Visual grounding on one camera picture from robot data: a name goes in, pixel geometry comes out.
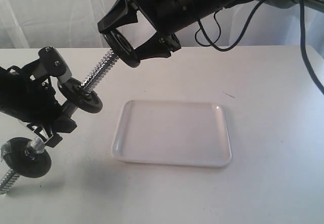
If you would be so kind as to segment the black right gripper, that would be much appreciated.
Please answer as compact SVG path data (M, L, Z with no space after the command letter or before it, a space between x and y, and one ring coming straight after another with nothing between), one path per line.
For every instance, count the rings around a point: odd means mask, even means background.
M136 68L142 60L169 58L180 50L175 33L203 18L203 0L116 0L98 22L99 33L108 33L127 24L137 23L141 11L156 33L131 51L122 50L120 58Z

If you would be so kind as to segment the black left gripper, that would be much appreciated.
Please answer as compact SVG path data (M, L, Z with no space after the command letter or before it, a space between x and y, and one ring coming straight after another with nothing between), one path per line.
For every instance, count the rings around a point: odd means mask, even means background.
M62 141L58 133L73 132L76 123L63 115L50 75L46 73L34 80L31 76L26 67L1 68L1 112L26 123L50 127L55 133L44 137L44 143L54 148ZM69 79L69 76L57 77L59 91Z

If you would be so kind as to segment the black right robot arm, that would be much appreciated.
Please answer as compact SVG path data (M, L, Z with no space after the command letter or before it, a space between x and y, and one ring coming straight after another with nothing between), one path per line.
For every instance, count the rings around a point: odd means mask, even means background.
M180 50L176 33L214 12L236 5L259 1L287 9L299 0L116 0L110 11L98 22L102 34L116 55L132 68L142 60L168 58ZM303 0L304 5L323 11L323 0ZM137 48L127 41L119 28L137 23L140 12L155 29L155 34Z

